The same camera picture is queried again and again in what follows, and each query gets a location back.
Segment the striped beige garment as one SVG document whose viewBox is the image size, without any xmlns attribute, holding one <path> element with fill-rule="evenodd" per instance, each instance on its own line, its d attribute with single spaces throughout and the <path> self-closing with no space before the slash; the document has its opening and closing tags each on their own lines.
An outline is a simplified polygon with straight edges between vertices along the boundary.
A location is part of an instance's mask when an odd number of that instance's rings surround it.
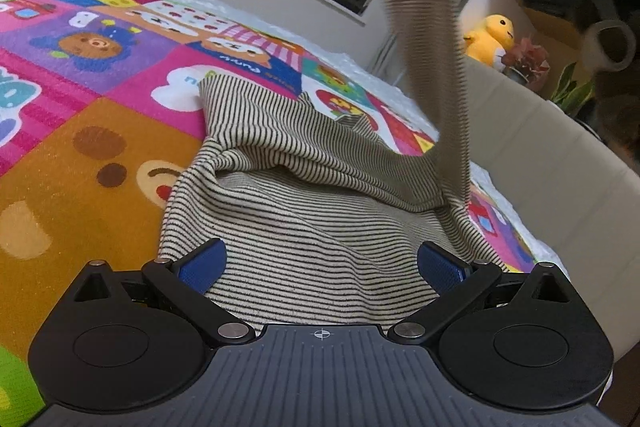
<svg viewBox="0 0 640 427">
<path fill-rule="evenodd" d="M 432 242 L 496 262 L 473 225 L 465 57 L 454 0 L 386 0 L 416 105 L 437 128 L 419 156 L 391 150 L 363 116 L 235 75 L 200 84 L 205 138 L 172 188 L 160 254 L 220 239 L 207 296 L 250 325 L 393 325 L 430 303 L 416 264 Z"/>
</svg>

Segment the yellow plush duck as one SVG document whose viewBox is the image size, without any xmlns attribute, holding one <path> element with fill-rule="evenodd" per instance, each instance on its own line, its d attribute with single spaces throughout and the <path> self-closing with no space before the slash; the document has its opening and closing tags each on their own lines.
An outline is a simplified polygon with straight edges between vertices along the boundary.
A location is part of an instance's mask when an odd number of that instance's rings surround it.
<svg viewBox="0 0 640 427">
<path fill-rule="evenodd" d="M 478 26 L 463 36 L 465 54 L 503 72 L 503 57 L 515 44 L 512 20 L 501 14 L 485 17 Z"/>
</svg>

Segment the pink flower pot plant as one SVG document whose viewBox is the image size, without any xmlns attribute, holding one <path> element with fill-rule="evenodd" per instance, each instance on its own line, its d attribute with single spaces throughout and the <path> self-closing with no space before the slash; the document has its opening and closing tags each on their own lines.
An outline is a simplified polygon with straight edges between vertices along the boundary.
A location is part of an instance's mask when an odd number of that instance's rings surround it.
<svg viewBox="0 0 640 427">
<path fill-rule="evenodd" d="M 501 62 L 504 73 L 516 83 L 530 91 L 539 93 L 544 87 L 550 65 L 548 51 L 531 38 L 523 37 L 514 47 L 503 55 Z"/>
</svg>

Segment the green potted plant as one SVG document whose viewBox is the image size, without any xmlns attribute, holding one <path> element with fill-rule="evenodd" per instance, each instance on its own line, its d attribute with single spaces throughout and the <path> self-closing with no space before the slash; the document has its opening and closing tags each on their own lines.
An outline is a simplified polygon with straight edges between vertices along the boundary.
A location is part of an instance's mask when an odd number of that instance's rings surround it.
<svg viewBox="0 0 640 427">
<path fill-rule="evenodd" d="M 593 94 L 593 80 L 579 83 L 575 78 L 577 63 L 567 64 L 559 77 L 558 85 L 551 95 L 550 102 L 570 117 L 574 117 Z"/>
</svg>

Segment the colourful play mat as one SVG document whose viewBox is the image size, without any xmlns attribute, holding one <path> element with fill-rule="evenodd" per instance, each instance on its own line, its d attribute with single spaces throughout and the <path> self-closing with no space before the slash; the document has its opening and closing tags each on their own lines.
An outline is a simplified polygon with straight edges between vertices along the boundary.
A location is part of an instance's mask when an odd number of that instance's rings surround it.
<svg viewBox="0 0 640 427">
<path fill-rule="evenodd" d="M 175 0 L 1 5 L 1 421 L 42 401 L 29 343 L 78 269 L 141 267 L 171 187 L 201 146 L 198 86 L 214 72 L 331 118 L 364 116 L 395 152 L 435 142 L 298 43 Z"/>
</svg>

